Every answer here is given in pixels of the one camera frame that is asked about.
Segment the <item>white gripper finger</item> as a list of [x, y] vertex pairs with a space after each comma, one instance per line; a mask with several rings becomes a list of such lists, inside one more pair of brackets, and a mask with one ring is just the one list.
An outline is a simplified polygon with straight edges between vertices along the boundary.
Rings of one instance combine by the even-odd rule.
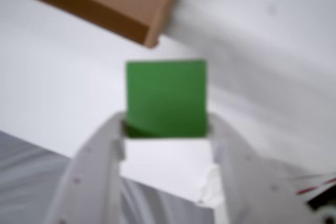
[[44, 223], [118, 223], [125, 113], [103, 123], [69, 163]]
[[219, 115], [208, 116], [229, 223], [318, 223], [291, 185]]

